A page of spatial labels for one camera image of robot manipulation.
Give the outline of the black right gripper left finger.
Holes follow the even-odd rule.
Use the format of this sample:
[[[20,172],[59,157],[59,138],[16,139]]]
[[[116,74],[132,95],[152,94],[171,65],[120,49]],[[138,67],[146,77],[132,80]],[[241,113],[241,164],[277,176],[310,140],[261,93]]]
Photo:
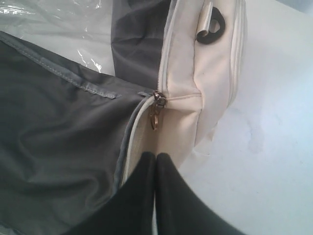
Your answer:
[[[74,235],[151,235],[156,157],[144,152],[113,198],[73,228]]]

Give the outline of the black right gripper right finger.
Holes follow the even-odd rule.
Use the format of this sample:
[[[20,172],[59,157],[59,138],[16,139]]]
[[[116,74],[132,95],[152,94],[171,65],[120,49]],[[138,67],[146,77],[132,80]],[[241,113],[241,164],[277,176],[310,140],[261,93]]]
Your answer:
[[[242,235],[191,190],[170,156],[156,159],[156,224],[159,235]]]

